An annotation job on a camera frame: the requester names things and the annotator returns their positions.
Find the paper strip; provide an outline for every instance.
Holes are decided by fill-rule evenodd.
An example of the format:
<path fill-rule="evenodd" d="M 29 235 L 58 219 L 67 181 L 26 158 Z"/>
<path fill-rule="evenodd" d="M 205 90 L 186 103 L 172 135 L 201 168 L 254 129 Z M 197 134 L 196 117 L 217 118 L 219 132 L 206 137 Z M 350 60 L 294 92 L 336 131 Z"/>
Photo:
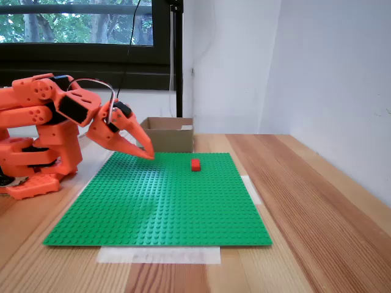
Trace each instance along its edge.
<path fill-rule="evenodd" d="M 249 195 L 254 202 L 255 205 L 262 204 L 261 199 L 258 195 L 257 190 L 254 188 L 254 185 L 252 185 L 251 179 L 248 175 L 241 176 L 243 183 L 245 187 L 247 188 L 247 191 L 249 192 Z"/>
<path fill-rule="evenodd" d="M 102 247 L 99 263 L 220 264 L 220 247 Z"/>

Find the black cable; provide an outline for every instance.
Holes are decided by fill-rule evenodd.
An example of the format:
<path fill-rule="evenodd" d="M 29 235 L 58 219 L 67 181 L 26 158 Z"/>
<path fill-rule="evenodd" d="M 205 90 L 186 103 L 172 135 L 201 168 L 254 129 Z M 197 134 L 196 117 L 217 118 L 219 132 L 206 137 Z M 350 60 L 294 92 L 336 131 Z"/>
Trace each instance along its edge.
<path fill-rule="evenodd" d="M 118 86 L 117 99 L 118 99 L 118 96 L 119 96 L 121 88 L 122 88 L 123 80 L 125 79 L 126 71 L 128 69 L 129 53 L 130 53 L 130 47 L 132 47 L 132 38 L 133 38 L 133 32 L 134 32 L 134 21 L 136 20 L 136 12 L 137 12 L 137 9 L 139 8 L 140 2 L 141 2 L 141 0 L 139 0 L 139 2 L 137 3 L 136 9 L 134 9 L 134 13 L 133 13 L 132 33 L 130 35 L 130 42 L 129 42 L 129 47 L 128 47 L 128 54 L 126 55 L 125 67 L 123 69 L 123 74 L 121 77 L 120 85 Z"/>

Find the green leaves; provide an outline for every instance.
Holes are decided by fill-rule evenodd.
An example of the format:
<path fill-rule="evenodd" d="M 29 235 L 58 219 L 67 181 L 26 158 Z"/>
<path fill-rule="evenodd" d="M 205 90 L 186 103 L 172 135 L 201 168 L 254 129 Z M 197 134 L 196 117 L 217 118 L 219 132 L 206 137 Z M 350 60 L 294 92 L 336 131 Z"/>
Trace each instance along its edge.
<path fill-rule="evenodd" d="M 138 0 L 124 0 L 127 5 L 137 5 Z M 123 0 L 108 0 L 109 4 L 123 4 Z M 90 4 L 90 0 L 38 0 L 41 4 Z M 141 0 L 140 5 L 151 5 L 152 0 Z M 20 5 L 19 0 L 2 0 L 1 5 Z M 43 14 L 55 35 L 56 43 L 89 43 L 92 31 L 92 16 L 89 14 Z M 108 43 L 127 45 L 131 35 L 132 15 L 111 17 L 108 27 L 114 26 Z M 43 29 L 39 27 L 40 42 L 44 42 Z M 152 45 L 152 16 L 139 15 L 136 18 L 133 42 L 135 45 Z M 24 42 L 23 15 L 0 15 L 0 43 Z"/>

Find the window frame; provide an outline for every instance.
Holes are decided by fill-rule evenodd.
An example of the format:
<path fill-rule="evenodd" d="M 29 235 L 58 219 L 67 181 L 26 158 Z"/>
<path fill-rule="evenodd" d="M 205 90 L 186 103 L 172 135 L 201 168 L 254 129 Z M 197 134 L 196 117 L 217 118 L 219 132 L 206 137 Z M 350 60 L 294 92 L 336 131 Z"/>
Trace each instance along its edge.
<path fill-rule="evenodd" d="M 152 0 L 153 46 L 81 43 L 0 43 L 0 86 L 53 72 L 102 79 L 123 89 L 169 88 L 170 6 Z"/>

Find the wooden plank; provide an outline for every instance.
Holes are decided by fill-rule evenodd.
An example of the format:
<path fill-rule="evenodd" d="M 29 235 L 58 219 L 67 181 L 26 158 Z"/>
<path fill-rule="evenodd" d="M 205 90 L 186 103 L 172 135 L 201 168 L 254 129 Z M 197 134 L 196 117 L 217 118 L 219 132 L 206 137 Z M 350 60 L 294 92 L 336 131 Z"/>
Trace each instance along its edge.
<path fill-rule="evenodd" d="M 391 236 L 391 210 L 348 175 L 292 136 L 276 136 Z"/>
<path fill-rule="evenodd" d="M 391 239 L 375 222 L 276 137 L 228 139 L 314 290 L 390 292 Z"/>
<path fill-rule="evenodd" d="M 209 292 L 203 264 L 133 264 L 125 293 Z"/>
<path fill-rule="evenodd" d="M 223 134 L 197 135 L 195 150 L 228 152 L 247 174 L 227 137 Z M 300 266 L 289 250 L 266 207 L 257 206 L 274 244 L 268 248 L 221 248 L 221 266 L 207 265 L 212 292 L 311 292 Z"/>
<path fill-rule="evenodd" d="M 312 292 L 310 283 L 266 206 L 260 204 L 257 209 L 273 245 L 238 249 L 251 292 Z"/>
<path fill-rule="evenodd" d="M 84 160 L 78 173 L 80 178 L 75 176 L 64 182 L 64 188 L 59 193 L 37 197 L 49 198 L 57 194 L 62 197 L 57 204 L 50 206 L 46 214 L 40 211 L 43 219 L 38 224 L 36 220 L 34 223 L 26 221 L 23 214 L 26 210 L 9 211 L 18 212 L 13 218 L 24 223 L 25 229 L 20 231 L 24 241 L 15 236 L 8 239 L 8 245 L 15 245 L 16 249 L 6 250 L 7 261 L 0 270 L 0 292 L 123 292 L 130 264 L 97 264 L 98 248 L 95 247 L 50 248 L 42 245 L 44 238 L 76 199 L 78 190 L 96 174 L 110 155 L 110 151 L 96 144 L 89 145 L 88 151 L 83 152 Z"/>
<path fill-rule="evenodd" d="M 211 292 L 250 292 L 237 248 L 221 248 L 221 264 L 206 266 Z"/>

